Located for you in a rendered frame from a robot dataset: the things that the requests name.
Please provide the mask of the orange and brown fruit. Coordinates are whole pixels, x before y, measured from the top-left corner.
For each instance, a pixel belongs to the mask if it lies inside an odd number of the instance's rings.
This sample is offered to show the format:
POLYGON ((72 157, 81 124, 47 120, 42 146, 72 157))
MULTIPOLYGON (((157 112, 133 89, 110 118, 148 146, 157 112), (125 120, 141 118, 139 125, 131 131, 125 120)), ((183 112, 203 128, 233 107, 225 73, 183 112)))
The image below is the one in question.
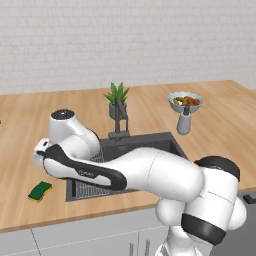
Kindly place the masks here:
POLYGON ((179 106, 198 106, 200 104, 200 100, 198 98, 192 97, 176 97, 173 99, 173 102, 179 106))

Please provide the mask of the green and yellow sponge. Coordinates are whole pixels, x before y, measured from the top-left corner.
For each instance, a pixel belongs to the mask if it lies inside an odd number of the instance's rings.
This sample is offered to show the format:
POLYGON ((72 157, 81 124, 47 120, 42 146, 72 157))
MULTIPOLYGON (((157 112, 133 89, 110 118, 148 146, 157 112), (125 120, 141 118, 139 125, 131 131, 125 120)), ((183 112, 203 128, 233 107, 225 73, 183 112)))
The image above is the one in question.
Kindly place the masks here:
POLYGON ((44 195, 52 189, 52 185, 48 182, 41 181, 37 184, 28 195, 28 198, 35 202, 40 202, 44 195))

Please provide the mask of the pale blue bowl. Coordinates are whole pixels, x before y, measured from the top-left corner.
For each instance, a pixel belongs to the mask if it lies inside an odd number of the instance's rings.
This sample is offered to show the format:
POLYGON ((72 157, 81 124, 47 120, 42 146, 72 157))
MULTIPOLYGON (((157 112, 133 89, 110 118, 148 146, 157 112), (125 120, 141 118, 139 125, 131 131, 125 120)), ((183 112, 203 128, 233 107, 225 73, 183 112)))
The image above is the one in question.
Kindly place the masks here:
POLYGON ((190 112, 194 113, 196 112, 200 106, 204 103, 204 100, 201 96, 195 94, 195 93, 191 93, 191 92, 174 92, 174 93, 170 93, 168 96, 168 101, 172 107, 172 109, 177 112, 177 113, 182 113, 184 111, 184 106, 181 103, 176 104, 174 102, 174 99, 180 97, 180 98, 184 98, 184 97, 190 97, 193 100, 198 99, 199 100, 199 104, 196 106, 191 106, 190 107, 190 112))

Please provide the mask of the dark grey tap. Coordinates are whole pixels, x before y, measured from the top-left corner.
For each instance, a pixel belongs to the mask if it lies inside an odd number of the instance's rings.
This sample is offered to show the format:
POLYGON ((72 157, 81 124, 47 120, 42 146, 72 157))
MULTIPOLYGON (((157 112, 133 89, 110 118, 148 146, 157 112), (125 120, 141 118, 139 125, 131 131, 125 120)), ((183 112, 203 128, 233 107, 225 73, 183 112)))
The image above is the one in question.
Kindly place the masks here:
POLYGON ((115 104, 109 104, 109 116, 115 121, 115 131, 110 132, 108 137, 110 139, 121 139, 129 137, 130 132, 128 127, 125 127, 123 131, 120 130, 120 121, 128 121, 128 114, 126 111, 126 104, 120 99, 115 100, 115 104))

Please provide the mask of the green plant in grey pot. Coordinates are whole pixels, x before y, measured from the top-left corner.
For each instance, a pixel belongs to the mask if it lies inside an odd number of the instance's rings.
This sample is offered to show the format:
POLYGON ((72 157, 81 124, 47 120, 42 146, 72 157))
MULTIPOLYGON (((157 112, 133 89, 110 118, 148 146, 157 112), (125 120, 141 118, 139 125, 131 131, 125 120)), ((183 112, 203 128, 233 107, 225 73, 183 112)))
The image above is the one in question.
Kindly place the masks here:
POLYGON ((127 93, 129 89, 124 89, 123 83, 120 83, 119 86, 111 83, 110 89, 111 91, 105 94, 105 97, 109 100, 109 115, 114 119, 116 113, 116 100, 119 99, 123 106, 126 106, 127 93))

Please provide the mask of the grey soap dispenser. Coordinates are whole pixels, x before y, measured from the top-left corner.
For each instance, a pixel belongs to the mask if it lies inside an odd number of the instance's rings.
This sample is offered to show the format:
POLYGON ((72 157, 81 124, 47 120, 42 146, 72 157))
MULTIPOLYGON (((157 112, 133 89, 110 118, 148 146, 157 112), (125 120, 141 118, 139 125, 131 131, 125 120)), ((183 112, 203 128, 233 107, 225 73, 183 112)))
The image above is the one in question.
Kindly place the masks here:
POLYGON ((187 135, 191 129, 192 115, 190 107, 185 106, 184 111, 180 114, 176 130, 180 135, 187 135))

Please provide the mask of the dark grey sink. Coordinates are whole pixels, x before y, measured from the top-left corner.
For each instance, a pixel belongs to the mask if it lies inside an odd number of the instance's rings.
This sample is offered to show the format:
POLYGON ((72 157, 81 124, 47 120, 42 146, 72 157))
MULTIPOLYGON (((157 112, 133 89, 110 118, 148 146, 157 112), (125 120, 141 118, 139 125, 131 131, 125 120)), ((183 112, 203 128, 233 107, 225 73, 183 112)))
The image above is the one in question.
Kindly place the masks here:
MULTIPOLYGON (((139 147, 153 147, 183 158, 187 158, 170 132, 136 135, 122 139, 102 139, 99 153, 91 161, 102 163, 120 157, 139 147)), ((129 190, 113 191, 99 188, 72 179, 66 180, 66 201, 86 200, 115 194, 129 193, 129 190)))

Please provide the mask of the grey dishwasher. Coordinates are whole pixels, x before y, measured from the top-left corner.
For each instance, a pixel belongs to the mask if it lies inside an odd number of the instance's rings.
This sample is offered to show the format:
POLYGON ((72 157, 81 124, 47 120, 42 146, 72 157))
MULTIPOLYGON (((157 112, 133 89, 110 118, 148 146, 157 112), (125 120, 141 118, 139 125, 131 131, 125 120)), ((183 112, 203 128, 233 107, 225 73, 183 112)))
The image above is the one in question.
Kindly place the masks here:
POLYGON ((223 242, 215 246, 210 256, 256 256, 256 203, 248 204, 245 195, 256 198, 256 190, 241 191, 239 197, 247 209, 247 220, 242 227, 228 231, 223 242))

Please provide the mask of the grey cupboard door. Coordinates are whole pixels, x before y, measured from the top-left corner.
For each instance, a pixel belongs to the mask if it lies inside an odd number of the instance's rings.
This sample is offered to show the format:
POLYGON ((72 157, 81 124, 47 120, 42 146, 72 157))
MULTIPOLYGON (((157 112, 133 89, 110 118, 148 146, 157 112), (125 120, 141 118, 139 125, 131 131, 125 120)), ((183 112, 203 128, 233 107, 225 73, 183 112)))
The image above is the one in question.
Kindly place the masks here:
POLYGON ((133 243, 133 256, 137 256, 136 232, 41 247, 39 251, 40 256, 129 256, 129 243, 133 243))
POLYGON ((166 240, 168 228, 161 226, 139 232, 138 256, 144 256, 146 239, 150 240, 149 256, 155 256, 157 249, 166 240))
POLYGON ((30 230, 0 234, 0 256, 40 256, 30 230))

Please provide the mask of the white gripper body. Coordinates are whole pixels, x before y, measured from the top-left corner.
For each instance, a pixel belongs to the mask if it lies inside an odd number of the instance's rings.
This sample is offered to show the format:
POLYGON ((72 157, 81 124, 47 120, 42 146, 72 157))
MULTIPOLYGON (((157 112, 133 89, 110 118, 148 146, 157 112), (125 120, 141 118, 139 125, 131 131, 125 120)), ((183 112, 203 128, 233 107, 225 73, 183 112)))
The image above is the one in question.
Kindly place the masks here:
POLYGON ((44 159, 45 152, 36 150, 33 152, 33 163, 37 166, 43 165, 43 159, 44 159))

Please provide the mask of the grey drawer front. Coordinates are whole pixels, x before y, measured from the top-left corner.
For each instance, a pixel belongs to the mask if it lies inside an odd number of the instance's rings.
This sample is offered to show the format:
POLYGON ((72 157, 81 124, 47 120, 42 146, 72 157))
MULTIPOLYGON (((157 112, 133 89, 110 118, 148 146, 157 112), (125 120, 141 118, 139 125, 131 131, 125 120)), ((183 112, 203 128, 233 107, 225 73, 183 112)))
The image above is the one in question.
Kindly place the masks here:
POLYGON ((161 226, 162 224, 156 217, 155 209, 150 208, 33 228, 32 232, 39 248, 43 249, 161 226))

